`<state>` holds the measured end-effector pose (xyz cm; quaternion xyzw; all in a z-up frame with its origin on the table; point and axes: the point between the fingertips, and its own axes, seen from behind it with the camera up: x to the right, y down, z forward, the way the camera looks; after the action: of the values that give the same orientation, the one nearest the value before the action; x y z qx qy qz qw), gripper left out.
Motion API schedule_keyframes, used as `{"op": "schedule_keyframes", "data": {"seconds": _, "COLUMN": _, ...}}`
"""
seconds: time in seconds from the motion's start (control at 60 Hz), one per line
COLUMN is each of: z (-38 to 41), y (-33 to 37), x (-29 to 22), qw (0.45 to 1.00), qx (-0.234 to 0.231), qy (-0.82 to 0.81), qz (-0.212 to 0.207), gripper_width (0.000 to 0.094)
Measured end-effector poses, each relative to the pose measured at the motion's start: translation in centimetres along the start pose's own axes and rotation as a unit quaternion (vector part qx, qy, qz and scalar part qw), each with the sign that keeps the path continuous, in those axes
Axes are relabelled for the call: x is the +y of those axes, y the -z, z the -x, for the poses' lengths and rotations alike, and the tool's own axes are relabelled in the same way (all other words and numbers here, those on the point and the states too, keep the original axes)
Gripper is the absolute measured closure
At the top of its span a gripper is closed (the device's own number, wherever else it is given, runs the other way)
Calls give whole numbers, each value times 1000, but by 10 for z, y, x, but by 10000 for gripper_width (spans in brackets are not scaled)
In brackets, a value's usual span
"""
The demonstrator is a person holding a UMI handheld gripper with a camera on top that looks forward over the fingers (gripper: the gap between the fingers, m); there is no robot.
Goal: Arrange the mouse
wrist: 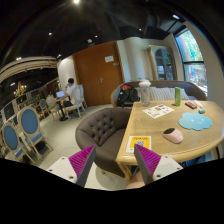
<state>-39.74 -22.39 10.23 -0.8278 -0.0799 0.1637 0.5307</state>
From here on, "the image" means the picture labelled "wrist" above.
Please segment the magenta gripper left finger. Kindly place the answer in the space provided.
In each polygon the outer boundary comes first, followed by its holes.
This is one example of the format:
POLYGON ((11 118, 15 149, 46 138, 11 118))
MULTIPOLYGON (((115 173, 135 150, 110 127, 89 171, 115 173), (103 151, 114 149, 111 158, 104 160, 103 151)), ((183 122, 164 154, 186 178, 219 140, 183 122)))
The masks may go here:
POLYGON ((77 175, 77 185, 81 187, 85 186, 95 157, 96 147, 94 145, 89 146, 69 157, 69 162, 77 175))

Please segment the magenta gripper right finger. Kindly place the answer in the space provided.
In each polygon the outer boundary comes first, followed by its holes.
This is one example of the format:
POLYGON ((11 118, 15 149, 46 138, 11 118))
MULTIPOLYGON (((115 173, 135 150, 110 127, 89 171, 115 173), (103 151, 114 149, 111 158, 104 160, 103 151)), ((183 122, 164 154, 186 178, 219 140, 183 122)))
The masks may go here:
POLYGON ((161 156, 138 144, 134 145, 134 155, 140 168, 145 184, 153 182, 153 174, 160 162, 161 156))

